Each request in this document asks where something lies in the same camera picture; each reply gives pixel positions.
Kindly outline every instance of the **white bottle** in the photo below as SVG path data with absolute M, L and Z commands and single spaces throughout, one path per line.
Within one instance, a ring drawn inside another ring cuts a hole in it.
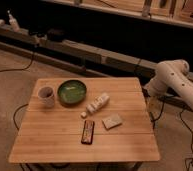
M 110 97 L 107 93 L 101 94 L 98 98 L 96 98 L 93 102 L 91 102 L 87 107 L 86 110 L 88 111 L 89 114 L 93 114 L 96 111 L 98 111 L 100 108 L 105 106 Z
M 10 13 L 9 10 L 7 12 L 8 12 L 8 16 L 9 16 L 9 23 L 10 23 L 12 29 L 16 32 L 19 31 L 20 26 L 19 26 L 17 20 L 12 16 L 12 14 Z

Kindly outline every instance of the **table leg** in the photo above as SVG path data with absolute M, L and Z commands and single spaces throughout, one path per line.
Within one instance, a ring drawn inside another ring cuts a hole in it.
M 136 162 L 131 171 L 137 171 L 140 166 L 142 165 L 142 162 Z

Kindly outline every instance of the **white mug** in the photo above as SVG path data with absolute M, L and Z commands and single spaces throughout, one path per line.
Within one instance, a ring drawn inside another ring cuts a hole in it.
M 54 107 L 54 92 L 51 87 L 42 87 L 38 92 L 38 98 L 43 102 L 45 107 L 52 108 Z

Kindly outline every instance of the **wooden table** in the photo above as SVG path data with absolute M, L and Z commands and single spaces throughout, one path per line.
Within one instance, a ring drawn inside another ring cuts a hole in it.
M 160 155 L 145 99 L 137 78 L 78 78 L 87 86 L 87 95 L 77 106 L 66 108 L 57 100 L 44 108 L 37 97 L 42 86 L 58 86 L 72 78 L 39 79 L 9 156 L 11 163 L 137 162 L 158 161 Z M 84 119 L 80 113 L 101 93 L 110 101 L 93 116 L 92 145 L 81 144 Z M 119 114 L 121 126 L 107 131 L 102 119 Z

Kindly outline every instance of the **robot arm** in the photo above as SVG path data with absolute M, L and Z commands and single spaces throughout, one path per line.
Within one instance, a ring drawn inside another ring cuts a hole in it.
M 188 72 L 189 64 L 185 60 L 160 62 L 145 89 L 150 96 L 158 97 L 171 87 L 193 109 L 193 83 L 186 77 Z

